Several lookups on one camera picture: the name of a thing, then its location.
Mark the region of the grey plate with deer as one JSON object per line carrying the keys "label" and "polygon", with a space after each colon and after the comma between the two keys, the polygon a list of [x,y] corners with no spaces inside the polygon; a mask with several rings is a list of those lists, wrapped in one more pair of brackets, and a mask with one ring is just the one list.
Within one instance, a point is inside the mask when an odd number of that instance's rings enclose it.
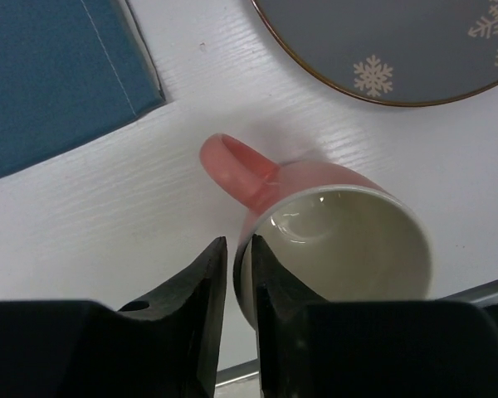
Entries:
{"label": "grey plate with deer", "polygon": [[498,85],[498,1],[256,1],[286,53],[324,84],[422,107]]}

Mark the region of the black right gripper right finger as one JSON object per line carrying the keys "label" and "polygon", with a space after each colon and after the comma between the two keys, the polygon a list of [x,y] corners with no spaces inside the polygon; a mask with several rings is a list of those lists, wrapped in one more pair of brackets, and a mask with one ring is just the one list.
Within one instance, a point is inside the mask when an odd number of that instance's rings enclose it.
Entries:
{"label": "black right gripper right finger", "polygon": [[498,397],[498,331],[457,301],[331,303],[251,240],[264,397]]}

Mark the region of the pink ceramic mug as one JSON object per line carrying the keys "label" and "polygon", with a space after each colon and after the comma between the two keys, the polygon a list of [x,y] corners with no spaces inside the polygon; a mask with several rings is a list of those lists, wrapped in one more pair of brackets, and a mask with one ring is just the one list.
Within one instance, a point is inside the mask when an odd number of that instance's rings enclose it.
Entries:
{"label": "pink ceramic mug", "polygon": [[208,176],[247,210],[233,265],[238,305],[256,324],[252,237],[329,301],[424,299],[432,248],[412,211],[368,178],[335,163],[278,164],[226,134],[200,149]]}

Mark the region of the blue beige checked cloth placemat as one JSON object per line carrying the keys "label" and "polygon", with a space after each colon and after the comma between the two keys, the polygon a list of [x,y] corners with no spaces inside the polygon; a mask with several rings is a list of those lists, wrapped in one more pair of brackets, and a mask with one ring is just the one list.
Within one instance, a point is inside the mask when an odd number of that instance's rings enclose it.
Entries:
{"label": "blue beige checked cloth placemat", "polygon": [[0,1],[0,178],[165,104],[127,1]]}

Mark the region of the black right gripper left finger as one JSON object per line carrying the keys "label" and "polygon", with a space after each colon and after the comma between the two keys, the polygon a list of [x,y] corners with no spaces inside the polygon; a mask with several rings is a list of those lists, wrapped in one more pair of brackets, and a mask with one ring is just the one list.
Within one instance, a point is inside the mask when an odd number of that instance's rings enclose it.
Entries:
{"label": "black right gripper left finger", "polygon": [[211,397],[226,291],[219,237],[119,310],[0,301],[0,397]]}

